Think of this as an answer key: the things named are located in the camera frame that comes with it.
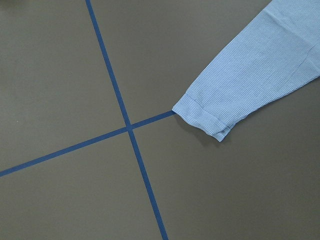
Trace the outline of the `light blue striped shirt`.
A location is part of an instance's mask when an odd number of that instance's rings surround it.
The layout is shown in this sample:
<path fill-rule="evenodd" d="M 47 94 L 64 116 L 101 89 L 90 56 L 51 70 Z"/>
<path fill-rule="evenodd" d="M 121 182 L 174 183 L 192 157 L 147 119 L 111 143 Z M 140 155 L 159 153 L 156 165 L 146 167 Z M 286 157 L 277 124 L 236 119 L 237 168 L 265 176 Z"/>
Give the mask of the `light blue striped shirt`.
<path fill-rule="evenodd" d="M 319 75 L 319 1 L 273 0 L 209 63 L 172 110 L 222 141 L 249 114 Z"/>

